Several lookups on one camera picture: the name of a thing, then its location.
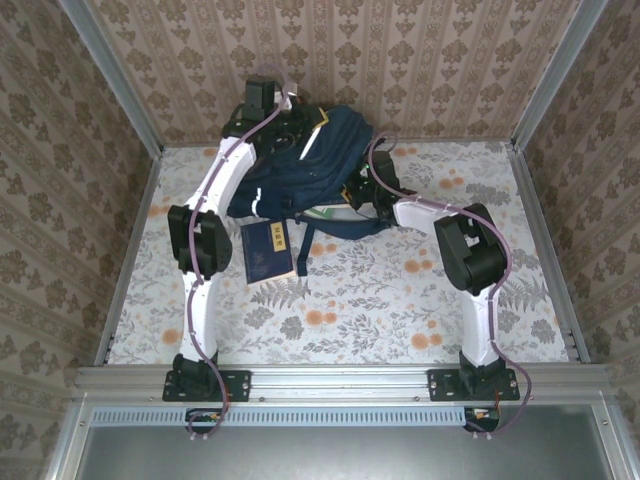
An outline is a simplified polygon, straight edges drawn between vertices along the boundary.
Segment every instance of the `black mounting bracket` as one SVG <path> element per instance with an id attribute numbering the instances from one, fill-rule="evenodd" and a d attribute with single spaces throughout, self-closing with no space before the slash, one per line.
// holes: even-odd
<path id="1" fill-rule="evenodd" d="M 212 361 L 217 365 L 218 354 Z M 220 370 L 230 402 L 248 402 L 251 393 L 250 370 Z M 218 379 L 205 362 L 194 362 L 178 354 L 173 370 L 167 372 L 162 391 L 165 402 L 221 402 Z"/>
<path id="2" fill-rule="evenodd" d="M 432 402 L 520 400 L 515 372 L 501 358 L 475 367 L 460 353 L 460 368 L 427 371 Z"/>

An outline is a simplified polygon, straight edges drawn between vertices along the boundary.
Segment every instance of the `blue book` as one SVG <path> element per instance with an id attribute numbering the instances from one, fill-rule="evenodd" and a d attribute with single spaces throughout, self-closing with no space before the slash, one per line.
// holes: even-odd
<path id="1" fill-rule="evenodd" d="M 252 223 L 240 228 L 247 283 L 295 275 L 285 220 Z"/>

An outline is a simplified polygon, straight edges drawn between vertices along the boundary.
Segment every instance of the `wall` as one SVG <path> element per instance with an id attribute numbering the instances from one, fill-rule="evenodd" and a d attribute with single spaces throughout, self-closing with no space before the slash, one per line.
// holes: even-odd
<path id="1" fill-rule="evenodd" d="M 609 2 L 525 154 L 589 350 L 638 440 L 640 2 Z"/>
<path id="2" fill-rule="evenodd" d="M 0 478 L 45 466 L 149 168 L 57 2 L 0 2 Z"/>
<path id="3" fill-rule="evenodd" d="M 578 0 L 89 0 L 169 145 L 210 142 L 278 63 L 411 138 L 508 138 Z"/>

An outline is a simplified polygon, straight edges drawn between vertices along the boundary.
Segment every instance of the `floral wallpaper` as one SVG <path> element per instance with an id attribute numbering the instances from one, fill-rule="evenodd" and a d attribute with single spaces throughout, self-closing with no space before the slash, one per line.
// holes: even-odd
<path id="1" fill-rule="evenodd" d="M 549 291 L 508 159 L 498 142 L 401 143 L 402 185 L 455 205 L 482 202 L 504 232 L 515 269 L 500 296 L 499 342 L 514 359 L 567 361 Z M 162 171 L 109 363 L 170 364 L 182 338 L 184 290 L 166 214 L 199 185 L 215 148 L 165 149 Z M 393 228 L 358 241 L 316 232 L 304 278 L 247 285 L 239 226 L 215 318 L 224 364 L 457 362 L 463 325 L 434 234 Z M 305 226 L 288 221 L 294 257 Z"/>
<path id="2" fill-rule="evenodd" d="M 150 168 L 56 1 L 0 2 L 0 478 L 38 478 Z"/>
<path id="3" fill-rule="evenodd" d="M 525 154 L 592 359 L 640 444 L 640 2 L 609 1 Z"/>
<path id="4" fill-rule="evenodd" d="M 220 135 L 244 81 L 404 138 L 509 138 L 579 0 L 88 0 L 167 145 Z"/>

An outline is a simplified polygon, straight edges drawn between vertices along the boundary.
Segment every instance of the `purple cable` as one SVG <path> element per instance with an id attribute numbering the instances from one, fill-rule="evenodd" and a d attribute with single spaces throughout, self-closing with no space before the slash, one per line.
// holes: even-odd
<path id="1" fill-rule="evenodd" d="M 204 362 L 209 366 L 209 368 L 211 368 L 211 370 L 213 370 L 213 373 L 215 374 L 216 379 L 218 381 L 218 386 L 220 387 L 220 390 L 222 391 L 222 411 L 220 412 L 220 418 L 215 423 L 215 425 L 211 428 L 211 430 L 209 430 L 205 434 L 198 434 L 198 433 L 193 431 L 193 419 L 196 416 L 192 416 L 189 419 L 189 423 L 187 425 L 187 429 L 189 430 L 189 433 L 191 434 L 191 438 L 192 439 L 196 438 L 196 437 L 200 437 L 200 438 L 203 438 L 203 439 L 206 440 L 206 438 L 209 435 L 213 435 L 216 432 L 216 430 L 220 427 L 220 425 L 222 425 L 224 417 L 227 414 L 227 410 L 229 409 L 229 399 L 228 399 L 228 396 L 227 396 L 227 389 L 224 387 L 224 381 L 222 380 L 222 376 L 220 375 L 220 371 L 218 370 L 218 367 L 216 367 L 216 365 L 211 361 L 211 359 L 209 357 L 207 357 L 207 355 L 204 353 L 204 351 L 200 347 L 200 344 L 198 342 L 196 342 L 196 340 L 195 340 L 195 330 L 193 328 L 193 315 L 192 315 L 192 312 L 191 312 L 192 305 L 193 305 L 193 297 L 194 297 L 198 287 L 200 285 L 204 284 L 204 280 L 203 280 L 202 275 L 200 273 L 200 267 L 198 265 L 198 258 L 197 258 L 197 255 L 196 255 L 196 246 L 195 246 L 196 217 L 198 216 L 198 212 L 200 211 L 200 208 L 204 204 L 205 199 L 206 199 L 207 195 L 209 194 L 209 190 L 211 189 L 211 186 L 213 185 L 213 182 L 214 182 L 216 176 L 220 172 L 220 170 L 222 168 L 222 165 L 225 162 L 227 162 L 228 157 L 234 152 L 234 150 L 236 148 L 238 148 L 238 146 L 240 146 L 242 143 L 246 142 L 258 130 L 260 130 L 265 125 L 267 125 L 269 122 L 271 122 L 274 118 L 276 118 L 276 116 L 282 111 L 282 109 L 286 105 L 287 99 L 289 98 L 287 92 L 289 92 L 291 90 L 291 84 L 290 84 L 290 81 L 288 80 L 286 74 L 284 74 L 284 72 L 283 72 L 283 77 L 285 78 L 285 85 L 282 88 L 282 99 L 278 103 L 278 106 L 276 107 L 276 109 L 267 118 L 265 118 L 262 122 L 258 123 L 255 127 L 253 127 L 251 130 L 249 130 L 247 133 L 245 133 L 242 137 L 240 137 L 233 145 L 231 145 L 231 147 L 227 151 L 225 151 L 221 155 L 220 162 L 218 163 L 216 168 L 213 170 L 213 173 L 211 174 L 211 176 L 209 177 L 209 180 L 205 184 L 205 187 L 202 190 L 202 193 L 200 194 L 200 197 L 198 198 L 198 201 L 196 202 L 196 206 L 193 209 L 193 212 L 191 213 L 191 217 L 189 218 L 189 229 L 188 229 L 189 254 L 191 256 L 191 264 L 193 265 L 193 271 L 194 271 L 194 273 L 196 275 L 196 280 L 195 280 L 195 282 L 193 282 L 193 285 L 191 286 L 191 290 L 189 291 L 189 296 L 187 297 L 187 304 L 186 304 L 187 324 L 188 324 L 188 327 L 189 327 L 189 335 L 191 336 L 191 343 L 193 344 L 193 347 L 198 352 L 198 355 L 200 355 L 202 360 L 204 360 Z"/>
<path id="2" fill-rule="evenodd" d="M 491 432 L 491 435 L 496 435 L 498 433 L 502 433 L 504 431 L 506 431 L 508 428 L 510 428 L 515 422 L 516 420 L 520 417 L 520 415 L 522 414 L 522 412 L 524 411 L 524 409 L 527 406 L 527 403 L 529 403 L 529 400 L 531 399 L 531 389 L 532 389 L 532 381 L 531 381 L 531 376 L 529 375 L 529 373 L 517 362 L 511 360 L 509 357 L 507 357 L 507 355 L 500 350 L 500 348 L 498 347 L 498 345 L 496 344 L 496 333 L 495 333 L 495 326 L 494 326 L 494 318 L 493 318 L 493 298 L 496 295 L 496 293 L 498 292 L 498 290 L 500 289 L 500 287 L 502 287 L 502 285 L 504 285 L 504 283 L 507 281 L 507 277 L 509 276 L 509 274 L 511 273 L 511 270 L 513 269 L 513 255 L 511 254 L 511 249 L 509 248 L 509 244 L 507 243 L 507 240 L 504 238 L 504 236 L 502 235 L 502 233 L 500 233 L 500 230 L 498 230 L 495 225 L 493 225 L 491 222 L 489 222 L 488 220 L 482 218 L 479 215 L 476 215 L 473 212 L 469 212 L 467 210 L 464 210 L 463 208 L 459 208 L 459 207 L 454 207 L 452 205 L 445 205 L 444 203 L 439 203 L 439 202 L 435 202 L 433 200 L 426 200 L 418 195 L 407 195 L 406 193 L 400 192 L 398 190 L 395 190 L 394 188 L 391 188 L 389 185 L 387 185 L 386 183 L 384 183 L 384 181 L 378 176 L 378 173 L 375 170 L 375 167 L 373 165 L 373 151 L 375 149 L 376 144 L 378 143 L 378 141 L 380 141 L 381 138 L 387 136 L 388 133 L 387 132 L 381 132 L 380 134 L 378 134 L 369 144 L 369 152 L 368 152 L 368 163 L 369 163 L 369 169 L 371 170 L 371 174 L 373 175 L 373 178 L 375 178 L 376 182 L 378 182 L 378 184 L 380 184 L 381 187 L 383 187 L 385 190 L 393 193 L 394 195 L 400 197 L 400 198 L 411 198 L 414 199 L 416 202 L 418 203 L 422 203 L 424 205 L 430 206 L 432 208 L 438 208 L 441 209 L 445 212 L 449 211 L 449 212 L 453 212 L 453 213 L 458 213 L 460 215 L 464 215 L 468 218 L 471 218 L 475 221 L 477 221 L 478 223 L 484 225 L 485 227 L 487 227 L 491 233 L 493 233 L 497 238 L 498 241 L 502 244 L 502 247 L 504 249 L 505 252 L 505 256 L 507 257 L 507 266 L 505 268 L 504 271 L 504 275 L 502 276 L 502 278 L 493 286 L 493 288 L 489 291 L 489 295 L 487 296 L 487 301 L 489 302 L 489 338 L 491 339 L 491 348 L 493 348 L 493 351 L 496 352 L 496 354 L 502 358 L 506 363 L 508 363 L 509 365 L 511 365 L 513 368 L 515 368 L 516 370 L 518 370 L 526 379 L 527 381 L 527 392 L 525 393 L 525 396 L 522 400 L 522 403 L 520 404 L 520 407 L 518 408 L 518 411 L 516 412 L 516 414 L 513 416 L 513 418 L 511 418 L 511 420 L 509 422 L 507 422 L 506 425 L 504 425 L 503 427 L 498 428 L 497 430 L 495 430 L 494 432 Z M 471 424 L 471 426 L 473 426 L 474 428 L 477 428 L 479 431 L 484 432 L 484 430 L 482 428 L 480 428 L 479 426 L 472 424 L 471 422 L 468 422 Z"/>

